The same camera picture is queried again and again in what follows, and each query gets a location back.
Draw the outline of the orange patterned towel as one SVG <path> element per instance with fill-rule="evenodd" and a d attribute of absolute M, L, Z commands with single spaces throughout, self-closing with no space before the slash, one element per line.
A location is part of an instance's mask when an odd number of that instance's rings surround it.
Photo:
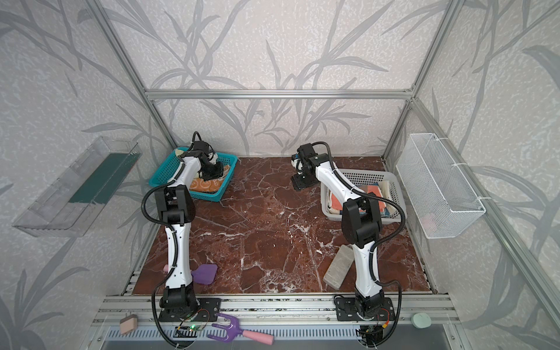
<path fill-rule="evenodd" d="M 217 179 L 211 179 L 208 181 L 203 180 L 197 174 L 193 179 L 193 181 L 191 182 L 189 190 L 195 192 L 202 192 L 202 193 L 216 193 L 225 182 L 225 178 L 227 175 L 229 175 L 229 172 L 230 172 L 230 165 L 225 165 L 223 169 L 223 175 L 221 177 Z"/>

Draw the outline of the blue cream Doraemon towel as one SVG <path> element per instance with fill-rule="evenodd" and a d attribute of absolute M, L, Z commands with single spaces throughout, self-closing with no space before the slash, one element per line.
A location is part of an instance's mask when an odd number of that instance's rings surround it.
<path fill-rule="evenodd" d="M 375 182 L 370 185 L 360 185 L 359 189 L 378 197 L 389 200 L 394 199 L 391 193 L 391 183 L 388 181 Z M 327 215 L 333 217 L 333 220 L 340 220 L 343 214 L 342 204 L 330 190 L 327 188 L 322 188 L 322 190 L 325 194 L 325 197 L 322 199 L 322 204 L 325 204 Z M 388 205 L 385 202 L 379 202 L 379 210 L 382 218 L 390 218 L 393 214 L 397 213 L 393 206 Z"/>

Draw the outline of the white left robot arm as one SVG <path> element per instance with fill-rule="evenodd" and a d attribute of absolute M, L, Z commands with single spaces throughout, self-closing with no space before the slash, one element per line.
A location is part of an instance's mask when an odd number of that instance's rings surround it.
<path fill-rule="evenodd" d="M 177 148 L 172 155 L 174 170 L 160 179 L 141 201 L 143 216 L 165 228 L 168 242 L 168 272 L 164 278 L 160 307 L 168 312 L 198 310 L 189 264 L 189 235 L 196 216 L 190 194 L 194 180 L 219 179 L 224 166 L 206 141 L 192 141 L 186 149 Z"/>

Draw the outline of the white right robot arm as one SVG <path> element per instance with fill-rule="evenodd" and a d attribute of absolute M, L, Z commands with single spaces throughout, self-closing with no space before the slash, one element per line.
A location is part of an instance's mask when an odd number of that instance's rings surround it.
<path fill-rule="evenodd" d="M 292 184 L 296 191 L 324 185 L 342 205 L 341 230 L 354 252 L 357 278 L 355 298 L 357 309 L 364 317 L 379 309 L 384 302 L 383 288 L 388 282 L 379 279 L 377 248 L 398 236 L 405 228 L 405 211 L 395 201 L 370 194 L 351 183 L 337 168 L 325 141 L 301 145 L 291 158 L 296 174 Z M 388 236 L 382 237 L 382 216 L 379 204 L 396 209 L 400 224 Z"/>

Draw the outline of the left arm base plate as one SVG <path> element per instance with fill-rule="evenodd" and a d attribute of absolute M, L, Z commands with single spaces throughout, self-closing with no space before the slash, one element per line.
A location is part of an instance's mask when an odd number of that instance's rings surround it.
<path fill-rule="evenodd" d="M 222 300 L 218 297 L 200 298 L 195 311 L 162 309 L 158 315 L 158 321 L 164 325 L 177 323 L 170 334 L 171 338 L 196 338 L 209 323 L 217 322 L 221 302 Z"/>

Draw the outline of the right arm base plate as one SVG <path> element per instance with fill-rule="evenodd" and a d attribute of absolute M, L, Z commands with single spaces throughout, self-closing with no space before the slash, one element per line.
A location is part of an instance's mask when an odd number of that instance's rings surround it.
<path fill-rule="evenodd" d="M 335 295 L 333 297 L 336 318 L 339 322 L 390 322 L 394 321 L 395 308 L 390 298 L 376 295 L 369 299 L 359 296 L 346 297 Z"/>

